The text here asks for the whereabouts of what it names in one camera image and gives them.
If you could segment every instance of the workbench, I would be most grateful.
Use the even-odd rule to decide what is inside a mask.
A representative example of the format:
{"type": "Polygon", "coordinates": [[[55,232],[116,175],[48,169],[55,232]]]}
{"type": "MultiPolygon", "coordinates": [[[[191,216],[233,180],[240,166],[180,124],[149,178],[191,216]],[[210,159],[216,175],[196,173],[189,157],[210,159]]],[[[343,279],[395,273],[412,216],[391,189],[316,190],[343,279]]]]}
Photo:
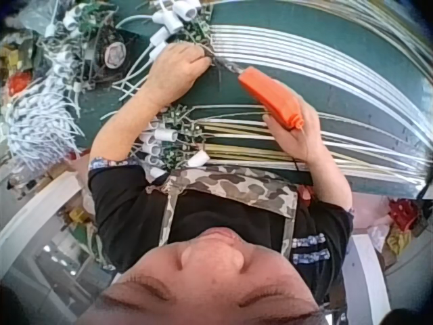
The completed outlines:
{"type": "MultiPolygon", "coordinates": [[[[145,7],[136,9],[142,2],[140,0],[112,0],[111,2],[119,6],[116,21],[136,14],[148,14],[145,7]]],[[[212,24],[269,28],[330,46],[375,70],[403,92],[426,116],[432,116],[433,87],[426,77],[399,50],[358,24],[318,9],[278,1],[229,2],[215,5],[212,24]]],[[[147,47],[149,37],[159,28],[160,26],[152,22],[144,24],[141,20],[123,26],[124,31],[122,33],[125,38],[136,38],[133,50],[129,53],[132,62],[147,47]]],[[[260,67],[260,69],[296,90],[320,112],[337,114],[361,121],[405,139],[413,145],[410,149],[405,147],[405,154],[414,154],[424,148],[419,140],[401,124],[351,93],[304,75],[267,67],[260,67]]],[[[222,82],[219,82],[218,71],[209,70],[179,102],[185,105],[256,104],[240,88],[234,74],[226,71],[220,71],[220,73],[222,82]]],[[[119,97],[119,91],[109,88],[96,89],[82,96],[80,99],[82,113],[78,124],[85,132],[86,138],[78,140],[80,146],[88,147],[91,145],[97,132],[107,121],[100,121],[100,117],[122,106],[122,103],[118,101],[119,97]]],[[[217,115],[221,112],[216,110],[206,113],[217,115]]],[[[399,143],[393,139],[362,127],[335,121],[322,121],[321,123],[324,131],[356,137],[395,150],[400,149],[399,143]]],[[[254,140],[252,146],[270,148],[269,142],[257,140],[254,140]]],[[[271,146],[271,149],[276,148],[276,144],[271,146]]],[[[357,153],[353,153],[352,156],[357,158],[357,153]]],[[[284,171],[282,174],[294,183],[311,183],[308,173],[284,171]]],[[[410,184],[391,181],[349,177],[349,182],[354,192],[405,198],[414,198],[419,192],[415,186],[410,184]]]]}

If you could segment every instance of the right hand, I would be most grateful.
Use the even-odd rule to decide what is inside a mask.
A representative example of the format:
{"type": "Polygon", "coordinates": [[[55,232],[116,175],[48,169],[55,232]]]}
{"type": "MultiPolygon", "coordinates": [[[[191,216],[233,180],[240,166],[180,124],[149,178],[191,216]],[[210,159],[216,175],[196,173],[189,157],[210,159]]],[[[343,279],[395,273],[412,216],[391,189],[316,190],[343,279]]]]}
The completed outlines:
{"type": "Polygon", "coordinates": [[[327,148],[321,139],[320,120],[316,110],[301,96],[296,93],[295,95],[300,102],[304,117],[303,132],[297,129],[288,131],[269,115],[264,115],[263,120],[282,150],[292,158],[303,160],[310,165],[320,161],[321,155],[327,152],[327,148]]]}
{"type": "Polygon", "coordinates": [[[154,62],[140,91],[155,105],[165,107],[185,95],[211,62],[198,45],[170,44],[154,62]]]}

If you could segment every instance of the orange handheld device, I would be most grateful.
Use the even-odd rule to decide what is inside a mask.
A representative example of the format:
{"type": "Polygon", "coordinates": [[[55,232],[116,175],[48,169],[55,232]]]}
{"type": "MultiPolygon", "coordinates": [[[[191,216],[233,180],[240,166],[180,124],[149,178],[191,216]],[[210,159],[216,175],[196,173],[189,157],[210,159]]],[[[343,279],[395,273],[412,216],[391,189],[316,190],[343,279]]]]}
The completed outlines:
{"type": "Polygon", "coordinates": [[[239,82],[286,129],[304,127],[298,98],[286,86],[252,66],[239,75],[239,82]]]}

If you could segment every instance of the black shirt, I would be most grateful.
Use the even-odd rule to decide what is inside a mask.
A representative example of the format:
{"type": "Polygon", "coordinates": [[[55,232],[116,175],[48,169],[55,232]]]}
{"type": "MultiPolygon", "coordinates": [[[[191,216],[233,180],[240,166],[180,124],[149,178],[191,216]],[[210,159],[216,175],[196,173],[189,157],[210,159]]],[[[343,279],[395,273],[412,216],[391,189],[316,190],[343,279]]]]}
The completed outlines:
{"type": "MultiPolygon", "coordinates": [[[[158,246],[166,196],[159,191],[148,194],[146,186],[140,166],[89,172],[99,235],[120,273],[158,246]]],[[[180,195],[168,243],[191,240],[213,227],[230,228],[247,242],[281,251],[282,216],[197,191],[180,195]]],[[[324,202],[306,208],[298,202],[291,262],[318,303],[340,274],[351,232],[352,216],[342,208],[324,202]],[[316,261],[313,255],[319,252],[329,256],[316,261]]]]}

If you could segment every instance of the eye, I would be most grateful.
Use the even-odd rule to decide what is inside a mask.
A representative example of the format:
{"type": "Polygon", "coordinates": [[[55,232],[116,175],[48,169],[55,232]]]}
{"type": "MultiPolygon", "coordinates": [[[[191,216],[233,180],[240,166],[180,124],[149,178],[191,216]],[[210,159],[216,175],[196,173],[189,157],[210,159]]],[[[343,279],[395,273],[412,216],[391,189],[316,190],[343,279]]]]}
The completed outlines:
{"type": "Polygon", "coordinates": [[[162,301],[170,301],[173,297],[161,281],[150,276],[132,276],[123,283],[139,286],[155,298],[162,301]]]}
{"type": "Polygon", "coordinates": [[[240,308],[245,308],[248,306],[251,306],[257,302],[259,302],[262,299],[268,298],[268,297],[278,297],[278,296],[284,296],[284,292],[281,292],[277,288],[270,288],[266,290],[261,290],[259,293],[252,292],[251,294],[247,295],[242,302],[238,303],[238,306],[240,308]]]}

